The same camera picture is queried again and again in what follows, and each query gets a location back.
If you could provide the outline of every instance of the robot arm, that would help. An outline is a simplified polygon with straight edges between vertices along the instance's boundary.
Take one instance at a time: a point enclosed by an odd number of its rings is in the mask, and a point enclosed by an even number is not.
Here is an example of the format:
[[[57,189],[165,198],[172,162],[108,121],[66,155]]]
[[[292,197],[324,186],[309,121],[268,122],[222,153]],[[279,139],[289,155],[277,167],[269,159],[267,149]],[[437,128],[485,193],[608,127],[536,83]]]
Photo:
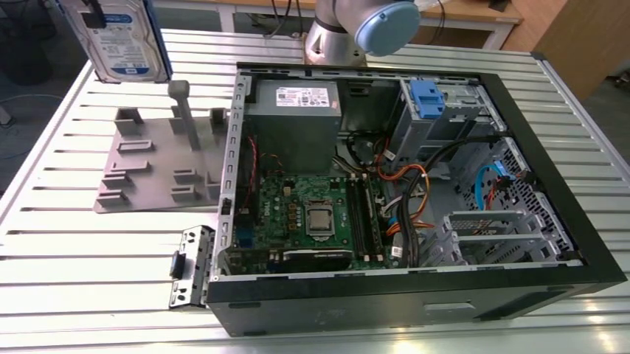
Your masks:
[[[365,54],[389,55],[412,39],[420,12],[408,0],[317,0],[305,39],[312,64],[360,66]]]

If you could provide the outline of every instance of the aluminum slotted table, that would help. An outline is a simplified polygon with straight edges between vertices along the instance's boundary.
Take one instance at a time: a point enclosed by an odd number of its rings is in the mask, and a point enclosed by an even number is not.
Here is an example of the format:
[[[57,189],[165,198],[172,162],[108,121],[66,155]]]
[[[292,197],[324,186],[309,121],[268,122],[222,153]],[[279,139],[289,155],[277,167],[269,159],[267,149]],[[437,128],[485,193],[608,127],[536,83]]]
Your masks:
[[[194,111],[229,106],[233,62],[301,62],[300,42],[289,38],[180,30],[162,34],[174,79],[190,83]],[[612,255],[630,271],[628,166],[547,62],[527,53],[408,46],[392,56],[369,58],[369,65],[500,75]],[[144,118],[169,117],[172,102],[165,85],[104,85],[84,67],[0,200],[0,348],[62,351],[98,345],[128,350],[140,345],[148,351],[185,348],[186,353],[206,353],[209,346],[221,353],[513,354],[618,353],[630,347],[630,282],[511,321],[255,339],[229,338],[209,311],[168,311],[168,270],[180,231],[214,226],[214,210],[97,215],[92,204],[116,108],[140,107]]]

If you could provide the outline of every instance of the metal bracket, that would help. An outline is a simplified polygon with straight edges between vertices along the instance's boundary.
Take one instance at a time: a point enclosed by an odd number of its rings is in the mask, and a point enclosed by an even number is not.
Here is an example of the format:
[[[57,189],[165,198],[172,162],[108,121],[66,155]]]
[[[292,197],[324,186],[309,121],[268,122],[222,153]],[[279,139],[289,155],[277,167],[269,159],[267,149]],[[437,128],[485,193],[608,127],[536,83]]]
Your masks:
[[[214,230],[198,225],[181,233],[178,249],[173,253],[170,263],[170,288],[169,308],[181,306],[205,307],[205,294],[208,292],[208,273],[214,245]]]

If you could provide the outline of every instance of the blue hard drive label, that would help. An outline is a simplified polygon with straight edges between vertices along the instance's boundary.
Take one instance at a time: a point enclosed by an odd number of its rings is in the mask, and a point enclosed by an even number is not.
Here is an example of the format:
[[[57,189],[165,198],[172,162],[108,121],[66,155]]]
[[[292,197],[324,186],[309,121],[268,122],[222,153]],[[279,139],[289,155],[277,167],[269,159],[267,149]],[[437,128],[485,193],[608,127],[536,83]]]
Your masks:
[[[106,13],[105,22],[105,28],[89,29],[105,66],[117,74],[146,74],[148,61],[142,43],[136,39],[141,38],[141,29],[136,28],[138,23],[124,13]]]
[[[105,22],[108,24],[130,24],[132,18],[129,15],[108,13],[105,14]]]

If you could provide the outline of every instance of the white label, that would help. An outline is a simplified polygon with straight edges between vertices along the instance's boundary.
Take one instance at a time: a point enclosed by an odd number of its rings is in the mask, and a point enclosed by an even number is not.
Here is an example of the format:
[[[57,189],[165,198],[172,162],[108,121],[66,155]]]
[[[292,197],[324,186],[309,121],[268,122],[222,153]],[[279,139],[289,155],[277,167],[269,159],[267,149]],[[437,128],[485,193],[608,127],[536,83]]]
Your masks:
[[[401,247],[392,247],[392,256],[400,258],[403,256],[403,248]]]
[[[393,152],[391,152],[387,149],[384,149],[384,151],[383,151],[383,156],[387,157],[387,160],[389,160],[389,161],[393,161],[393,159],[395,159]]]
[[[329,107],[325,88],[280,87],[275,90],[279,107]]]
[[[105,28],[88,29],[105,67],[118,74],[145,74],[148,60],[133,32],[140,24],[129,14],[105,14]]]

